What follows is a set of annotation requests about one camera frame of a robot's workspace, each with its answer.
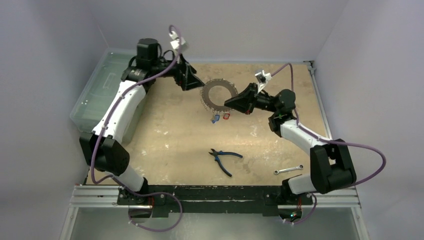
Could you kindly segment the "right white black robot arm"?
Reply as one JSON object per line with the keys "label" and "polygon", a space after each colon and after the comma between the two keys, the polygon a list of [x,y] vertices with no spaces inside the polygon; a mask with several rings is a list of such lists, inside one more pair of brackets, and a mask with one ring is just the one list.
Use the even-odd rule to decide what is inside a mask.
{"label": "right white black robot arm", "polygon": [[224,106],[249,115],[254,109],[269,111],[268,125],[277,136],[288,140],[309,156],[310,172],[291,177],[282,182],[280,196],[288,204],[294,203],[304,193],[320,193],[346,188],[357,180],[356,171],[346,143],[331,140],[304,127],[294,116],[296,95],[283,89],[272,96],[258,91],[250,83],[237,96],[224,102]]}

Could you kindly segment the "red key tag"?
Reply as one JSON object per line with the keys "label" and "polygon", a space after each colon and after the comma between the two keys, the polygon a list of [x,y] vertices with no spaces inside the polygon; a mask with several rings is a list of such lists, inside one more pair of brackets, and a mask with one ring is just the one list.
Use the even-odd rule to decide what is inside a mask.
{"label": "red key tag", "polygon": [[230,116],[231,116],[231,114],[229,112],[226,112],[226,113],[223,114],[222,118],[224,120],[228,120],[230,118]]}

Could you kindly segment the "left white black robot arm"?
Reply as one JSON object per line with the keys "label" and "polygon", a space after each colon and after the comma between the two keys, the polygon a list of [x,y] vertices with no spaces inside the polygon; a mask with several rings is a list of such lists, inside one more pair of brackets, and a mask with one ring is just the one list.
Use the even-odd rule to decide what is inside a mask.
{"label": "left white black robot arm", "polygon": [[182,55],[188,48],[186,40],[176,37],[170,44],[172,59],[167,60],[156,39],[142,38],[138,41],[136,55],[128,61],[117,93],[104,116],[90,132],[82,132],[79,138],[92,182],[101,183],[101,180],[96,180],[95,170],[104,172],[107,177],[124,185],[130,191],[130,199],[138,205],[148,201],[149,184],[130,166],[130,154],[122,145],[138,105],[157,78],[171,77],[183,91],[205,85]]}

